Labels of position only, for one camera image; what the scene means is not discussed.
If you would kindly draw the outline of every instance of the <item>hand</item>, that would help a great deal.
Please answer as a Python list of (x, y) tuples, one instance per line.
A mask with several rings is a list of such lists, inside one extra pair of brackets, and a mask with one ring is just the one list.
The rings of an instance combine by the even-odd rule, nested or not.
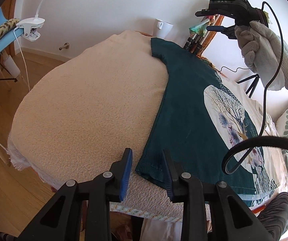
[[(281, 56), (279, 37), (260, 22), (250, 22), (247, 26), (236, 26), (235, 35), (241, 49), (244, 62), (254, 73), (258, 73), (265, 86), (273, 77)], [(273, 82), (271, 89), (279, 90), (283, 86), (288, 89), (288, 53), (284, 47), (281, 70)]]

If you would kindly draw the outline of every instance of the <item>wooden floor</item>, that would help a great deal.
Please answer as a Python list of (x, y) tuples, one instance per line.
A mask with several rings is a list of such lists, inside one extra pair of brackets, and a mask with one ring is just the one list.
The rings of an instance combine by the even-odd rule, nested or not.
[[(32, 88), (44, 75), (63, 62), (44, 56), (24, 52), (27, 63), (30, 87)], [(20, 54), (13, 57), (26, 80), (26, 70)], [(28, 93), (28, 87), (22, 80), (9, 82), (7, 90), (4, 81), (0, 81), (0, 142), (7, 146), (15, 112)], [(7, 167), (0, 159), (0, 231), (18, 236), (41, 207), (52, 197), (50, 186), (43, 183), (31, 169), (18, 171)], [(118, 226), (118, 218), (111, 216), (113, 226)]]

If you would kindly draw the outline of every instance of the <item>mug handle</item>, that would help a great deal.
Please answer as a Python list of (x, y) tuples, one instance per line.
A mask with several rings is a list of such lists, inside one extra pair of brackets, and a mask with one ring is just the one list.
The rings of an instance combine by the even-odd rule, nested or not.
[(163, 22), (158, 22), (157, 23), (157, 28), (162, 29), (162, 27), (163, 27)]

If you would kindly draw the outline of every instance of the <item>bed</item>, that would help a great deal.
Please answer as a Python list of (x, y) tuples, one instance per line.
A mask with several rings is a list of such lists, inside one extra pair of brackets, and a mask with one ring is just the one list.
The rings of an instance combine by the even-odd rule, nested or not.
[[(245, 109), (258, 132), (262, 107), (238, 84), (216, 75), (227, 93), (232, 93), (232, 103)], [(109, 170), (130, 147), (134, 156), (127, 197), (120, 204), (111, 203), (111, 211), (181, 221), (183, 205), (169, 202), (163, 188), (135, 172), (167, 83), (165, 64), (152, 57), (150, 37), (125, 31), (86, 49), (45, 75), (21, 102), (8, 139), (12, 164), (18, 170), (31, 166), (42, 180), (59, 189), (69, 179), (83, 182)], [(219, 113), (214, 114), (216, 108), (211, 104), (218, 92), (213, 87), (204, 91), (203, 106), (218, 133), (209, 137), (220, 135), (229, 148), (228, 127), (218, 119)], [(265, 135), (277, 135), (269, 115)], [(288, 169), (281, 150), (263, 148), (262, 157), (264, 160), (242, 164), (245, 170), (258, 172), (253, 174), (257, 192), (240, 194), (251, 209), (288, 192)], [(269, 191), (257, 183), (260, 177), (271, 184)], [(206, 211), (210, 220), (208, 205)]]

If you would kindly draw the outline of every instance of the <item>gloved hand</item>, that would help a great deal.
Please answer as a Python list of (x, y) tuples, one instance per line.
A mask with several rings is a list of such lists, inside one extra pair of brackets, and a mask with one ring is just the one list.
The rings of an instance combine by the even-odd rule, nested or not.
[[(281, 56), (281, 42), (279, 37), (264, 24), (252, 21), (251, 28), (236, 26), (235, 36), (241, 49), (244, 62), (254, 73), (260, 75), (265, 86), (276, 72)], [(283, 86), (288, 90), (288, 50), (284, 46), (281, 70), (269, 87), (279, 90)]]

